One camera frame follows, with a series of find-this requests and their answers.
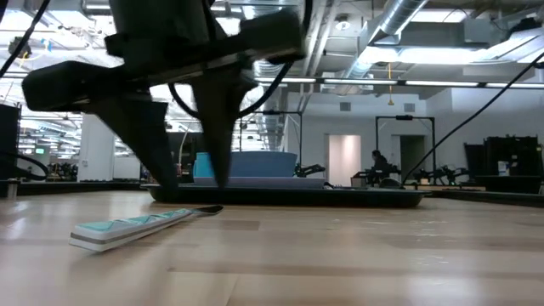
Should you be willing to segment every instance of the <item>doorway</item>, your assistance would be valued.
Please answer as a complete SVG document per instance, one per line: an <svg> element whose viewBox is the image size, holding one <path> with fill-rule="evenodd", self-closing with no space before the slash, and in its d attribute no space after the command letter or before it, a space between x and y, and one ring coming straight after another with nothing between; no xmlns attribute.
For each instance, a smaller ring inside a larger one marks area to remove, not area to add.
<svg viewBox="0 0 544 306"><path fill-rule="evenodd" d="M333 185L350 186L360 171L360 136L327 135L327 180Z"/></svg>
<svg viewBox="0 0 544 306"><path fill-rule="evenodd" d="M400 135L400 170L402 179L425 156L425 136ZM407 179L414 179L414 173Z"/></svg>

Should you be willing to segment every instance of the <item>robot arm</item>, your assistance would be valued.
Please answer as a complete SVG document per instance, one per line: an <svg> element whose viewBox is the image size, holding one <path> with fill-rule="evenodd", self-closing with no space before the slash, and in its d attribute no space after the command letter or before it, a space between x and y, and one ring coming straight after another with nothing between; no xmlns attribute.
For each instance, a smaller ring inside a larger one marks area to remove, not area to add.
<svg viewBox="0 0 544 306"><path fill-rule="evenodd" d="M32 71L22 84L28 107L97 115L162 186L176 188L164 128L167 105L153 102L149 88L168 83L175 90L174 83L188 83L198 110L190 114L201 121L215 178L225 186L240 104L257 85L247 69L254 60L283 64L304 57L312 1L306 1L303 26L296 13L281 10L242 21L240 33L232 37L212 18L212 3L110 0L117 34L105 39L106 49L124 64L107 68L67 61Z"/></svg>

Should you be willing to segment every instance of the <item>black tray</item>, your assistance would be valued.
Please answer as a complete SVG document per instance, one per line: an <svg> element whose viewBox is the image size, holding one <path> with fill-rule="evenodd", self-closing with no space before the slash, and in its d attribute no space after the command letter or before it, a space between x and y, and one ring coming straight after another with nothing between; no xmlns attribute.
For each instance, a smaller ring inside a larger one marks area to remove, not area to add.
<svg viewBox="0 0 544 306"><path fill-rule="evenodd" d="M182 184L175 191L158 184L142 185L153 199L177 204L234 204L324 207L416 207L430 192L420 190L289 190L226 188Z"/></svg>
<svg viewBox="0 0 544 306"><path fill-rule="evenodd" d="M438 190L433 192L433 196L461 201L478 201L521 207L544 207L544 196L534 194L468 190Z"/></svg>

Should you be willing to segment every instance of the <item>blue bin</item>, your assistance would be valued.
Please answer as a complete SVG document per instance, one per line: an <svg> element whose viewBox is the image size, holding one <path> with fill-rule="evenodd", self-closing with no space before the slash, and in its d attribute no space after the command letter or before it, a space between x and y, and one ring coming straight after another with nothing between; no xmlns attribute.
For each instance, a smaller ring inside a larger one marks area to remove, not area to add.
<svg viewBox="0 0 544 306"><path fill-rule="evenodd" d="M297 155L287 152L231 152L231 178L290 178L297 164ZM213 170L207 153L196 153L193 167L195 178L212 178Z"/></svg>

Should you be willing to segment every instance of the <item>person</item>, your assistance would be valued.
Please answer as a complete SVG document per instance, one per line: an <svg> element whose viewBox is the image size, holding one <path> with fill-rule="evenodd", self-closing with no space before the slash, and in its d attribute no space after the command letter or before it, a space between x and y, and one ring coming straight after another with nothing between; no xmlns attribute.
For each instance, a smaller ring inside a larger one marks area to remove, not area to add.
<svg viewBox="0 0 544 306"><path fill-rule="evenodd" d="M372 160L374 161L375 170L385 170L385 167L388 165L388 160L379 150L374 150L372 152Z"/></svg>

